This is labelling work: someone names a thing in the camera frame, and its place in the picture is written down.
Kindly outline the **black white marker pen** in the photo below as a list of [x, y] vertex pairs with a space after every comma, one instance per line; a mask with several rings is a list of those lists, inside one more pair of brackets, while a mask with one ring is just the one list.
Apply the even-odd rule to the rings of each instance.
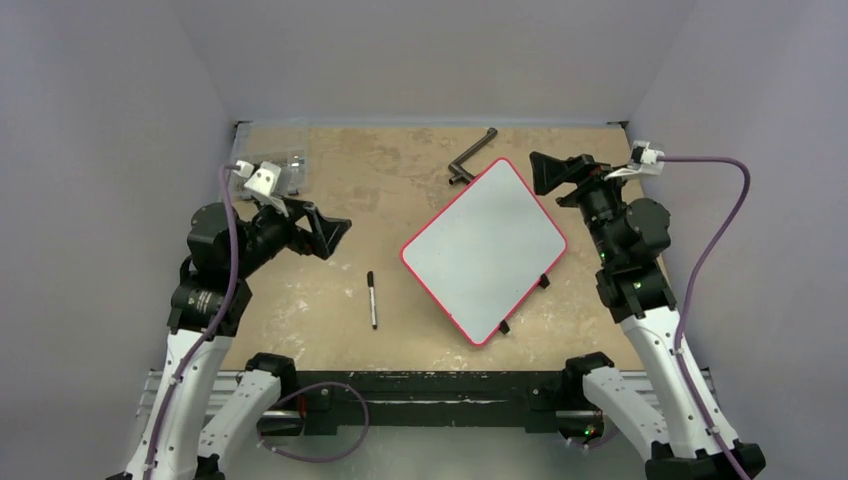
[[373, 330], [378, 328], [377, 308], [376, 308], [376, 292], [375, 292], [375, 277], [373, 271], [368, 271], [366, 282], [369, 294], [369, 311], [370, 323]]

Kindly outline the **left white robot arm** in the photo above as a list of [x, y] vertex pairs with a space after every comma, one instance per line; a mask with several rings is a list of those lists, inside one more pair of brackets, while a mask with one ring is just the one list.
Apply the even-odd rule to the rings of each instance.
[[165, 365], [138, 446], [119, 479], [225, 479], [270, 407], [284, 409], [300, 384], [293, 359], [258, 353], [214, 414], [209, 403], [252, 291], [249, 277], [289, 249], [327, 260], [350, 230], [311, 202], [260, 206], [248, 221], [216, 202], [198, 209], [167, 320]]

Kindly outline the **red framed whiteboard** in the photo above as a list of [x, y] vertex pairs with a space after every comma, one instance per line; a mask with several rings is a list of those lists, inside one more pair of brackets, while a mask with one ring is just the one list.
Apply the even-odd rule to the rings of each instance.
[[568, 240], [507, 158], [492, 162], [401, 248], [465, 339], [482, 346], [563, 257]]

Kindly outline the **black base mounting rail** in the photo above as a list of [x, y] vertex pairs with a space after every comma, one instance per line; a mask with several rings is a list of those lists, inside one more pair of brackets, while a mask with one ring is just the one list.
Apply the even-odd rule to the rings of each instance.
[[301, 371], [305, 393], [273, 407], [270, 436], [334, 435], [341, 427], [521, 428], [595, 439], [600, 410], [559, 371]]

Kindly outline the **clear plastic screw box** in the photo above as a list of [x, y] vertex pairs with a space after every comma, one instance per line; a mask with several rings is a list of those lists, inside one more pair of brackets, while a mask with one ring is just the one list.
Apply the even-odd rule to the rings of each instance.
[[308, 190], [310, 128], [305, 122], [240, 121], [235, 126], [232, 161], [261, 167], [275, 165], [279, 172], [273, 192], [295, 197]]

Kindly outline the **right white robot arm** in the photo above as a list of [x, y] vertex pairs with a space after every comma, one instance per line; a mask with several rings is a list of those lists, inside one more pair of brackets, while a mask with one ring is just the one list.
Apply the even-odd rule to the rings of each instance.
[[637, 450], [649, 479], [753, 479], [766, 465], [760, 446], [740, 439], [711, 393], [685, 337], [689, 304], [678, 301], [660, 266], [670, 246], [670, 214], [659, 202], [626, 201], [629, 180], [659, 175], [671, 157], [639, 143], [613, 166], [582, 154], [567, 159], [533, 152], [533, 189], [580, 211], [601, 261], [596, 287], [635, 349], [656, 397], [626, 388], [606, 355], [566, 362], [561, 392], [576, 407], [596, 407]]

